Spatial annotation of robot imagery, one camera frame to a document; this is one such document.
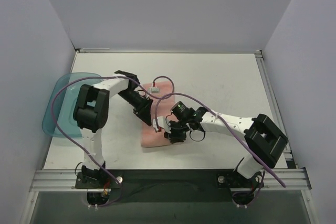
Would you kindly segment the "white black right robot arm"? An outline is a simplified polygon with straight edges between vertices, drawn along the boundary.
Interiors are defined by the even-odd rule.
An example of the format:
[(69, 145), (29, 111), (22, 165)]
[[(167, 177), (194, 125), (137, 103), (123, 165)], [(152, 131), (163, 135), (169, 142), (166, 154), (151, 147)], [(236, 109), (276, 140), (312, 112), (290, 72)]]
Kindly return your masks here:
[(163, 131), (164, 137), (171, 143), (184, 142), (187, 133), (200, 131), (232, 135), (248, 152), (237, 165), (233, 181), (239, 187), (245, 187), (257, 172), (264, 169), (276, 179), (282, 187), (285, 183), (273, 172), (288, 138), (283, 131), (265, 114), (254, 118), (244, 118), (222, 114), (201, 106), (197, 110), (187, 107), (179, 101), (170, 110), (176, 117), (168, 121), (165, 116), (153, 120), (156, 131)]

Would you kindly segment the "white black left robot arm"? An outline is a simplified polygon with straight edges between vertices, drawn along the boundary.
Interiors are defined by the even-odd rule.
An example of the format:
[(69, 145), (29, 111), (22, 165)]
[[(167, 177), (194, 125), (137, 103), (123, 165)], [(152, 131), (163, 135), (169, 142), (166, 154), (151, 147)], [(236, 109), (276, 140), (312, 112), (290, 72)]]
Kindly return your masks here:
[(139, 85), (137, 75), (118, 70), (99, 83), (83, 84), (79, 90), (73, 119), (83, 138), (84, 160), (81, 174), (82, 180), (87, 180), (94, 188), (102, 187), (109, 177), (102, 154), (102, 129), (108, 120), (110, 99), (119, 95), (133, 106), (133, 113), (142, 122), (152, 125), (153, 100), (136, 92)]

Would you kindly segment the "pink terry towel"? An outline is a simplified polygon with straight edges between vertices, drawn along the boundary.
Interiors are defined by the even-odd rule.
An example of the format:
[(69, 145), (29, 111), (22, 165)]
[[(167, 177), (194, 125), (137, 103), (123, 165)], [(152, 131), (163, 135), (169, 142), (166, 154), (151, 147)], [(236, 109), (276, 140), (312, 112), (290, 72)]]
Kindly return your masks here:
[[(161, 97), (165, 94), (168, 94), (172, 91), (172, 85), (169, 81), (156, 81), (155, 86), (160, 89), (159, 93), (155, 93), (154, 95), (157, 97)], [(158, 116), (170, 115), (170, 109), (175, 104), (175, 96), (171, 96), (166, 100), (160, 102), (158, 107)], [(140, 145), (144, 148), (150, 147), (161, 147), (170, 145), (170, 141), (166, 139), (163, 135), (163, 132), (156, 132), (155, 129), (151, 126), (149, 127), (145, 123), (142, 122), (142, 130), (141, 130), (141, 139)]]

